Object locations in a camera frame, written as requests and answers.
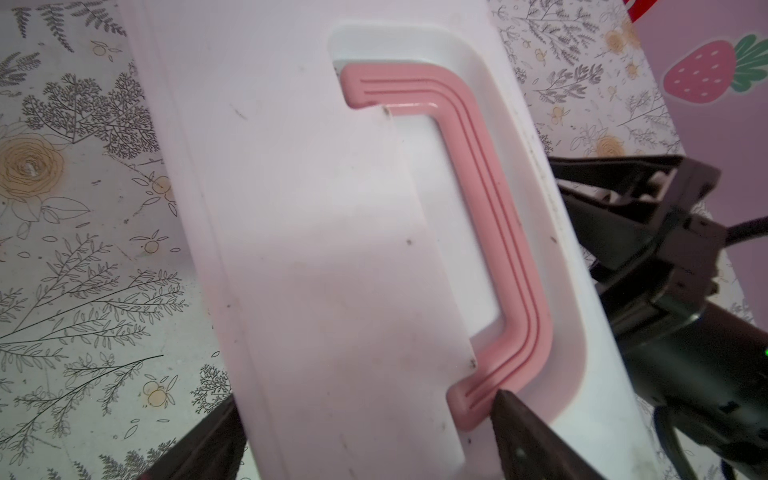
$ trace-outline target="floral wallpaper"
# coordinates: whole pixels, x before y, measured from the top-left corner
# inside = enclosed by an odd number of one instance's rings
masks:
[[[132,480],[230,392],[125,35],[0,12],[0,478]]]
[[[488,7],[549,154],[682,151],[621,0]],[[104,0],[0,12],[3,478],[135,478],[230,391],[125,35]]]

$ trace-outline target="scuff mark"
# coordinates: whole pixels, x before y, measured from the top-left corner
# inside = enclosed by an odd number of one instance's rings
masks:
[[[240,111],[239,111],[239,110],[237,110],[237,109],[235,108],[235,106],[234,106],[234,105],[230,104],[230,107],[232,107],[232,110],[234,110],[234,111],[235,111],[235,114],[237,114],[237,116],[238,116],[238,117],[242,118],[242,119],[243,119],[243,120],[245,120],[245,121],[248,121],[248,117],[246,117],[245,115],[243,115],[242,113],[240,113]]]

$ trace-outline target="pink plastic handle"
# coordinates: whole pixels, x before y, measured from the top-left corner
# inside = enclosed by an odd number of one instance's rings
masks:
[[[350,64],[341,85],[352,108],[431,115],[445,140],[505,318],[504,332],[476,353],[475,373],[448,390],[456,426],[471,430],[499,389],[516,392],[541,371],[552,343],[544,291],[491,136],[469,87],[437,65]]]

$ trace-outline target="red strawberry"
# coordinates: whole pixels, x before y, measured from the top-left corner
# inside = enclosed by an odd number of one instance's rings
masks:
[[[768,73],[768,39],[755,43],[747,35],[733,47],[728,41],[711,41],[677,62],[664,75],[664,90],[694,104],[708,104],[721,97],[728,87],[737,92],[750,89],[753,81]]]

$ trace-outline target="pink wall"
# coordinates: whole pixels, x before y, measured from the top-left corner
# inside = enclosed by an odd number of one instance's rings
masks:
[[[635,23],[659,85],[677,62],[714,40],[732,45],[748,34],[768,38],[766,0],[658,0]],[[689,157],[723,171],[707,198],[715,220],[732,225],[768,215],[768,80],[742,94],[690,104],[664,93]],[[768,328],[768,238],[728,250],[756,322]]]

